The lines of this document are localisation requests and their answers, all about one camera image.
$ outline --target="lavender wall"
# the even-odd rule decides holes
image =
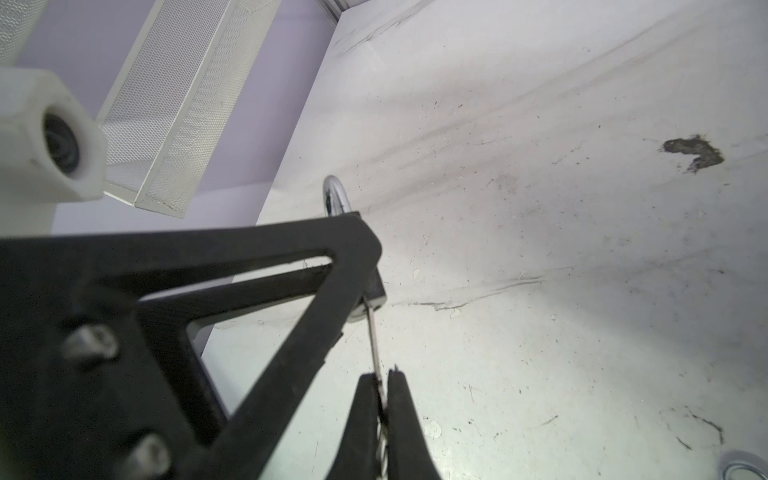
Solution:
[[[51,0],[18,66],[61,77],[94,117],[154,0]],[[105,197],[60,204],[53,233],[254,225],[335,25],[315,0],[282,0],[184,219]]]

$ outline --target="white table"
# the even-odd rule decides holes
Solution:
[[[333,36],[260,223],[327,174],[382,242],[386,368],[445,480],[714,479],[768,457],[768,4],[372,0]],[[660,152],[692,134],[724,163]],[[218,326],[234,408],[298,306]],[[264,478],[324,478],[348,325]]]

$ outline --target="scuffed white surface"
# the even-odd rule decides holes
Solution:
[[[318,217],[342,180],[383,245],[382,363],[441,426],[445,480],[715,478],[724,452],[768,457],[767,18],[758,0],[344,14],[260,223]],[[689,174],[659,151],[692,134],[726,161]],[[229,405],[286,312],[214,330]],[[325,477],[366,334],[345,328],[264,478]]]

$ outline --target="metal mesh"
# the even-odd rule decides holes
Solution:
[[[182,217],[280,0],[165,0],[102,128],[108,193]]]
[[[0,2],[0,67],[16,63],[18,54],[45,10],[48,0]]]

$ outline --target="white plastic hexagonal nut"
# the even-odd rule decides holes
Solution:
[[[66,138],[60,142],[62,129]],[[99,198],[106,152],[106,137],[54,73],[0,68],[0,201]]]

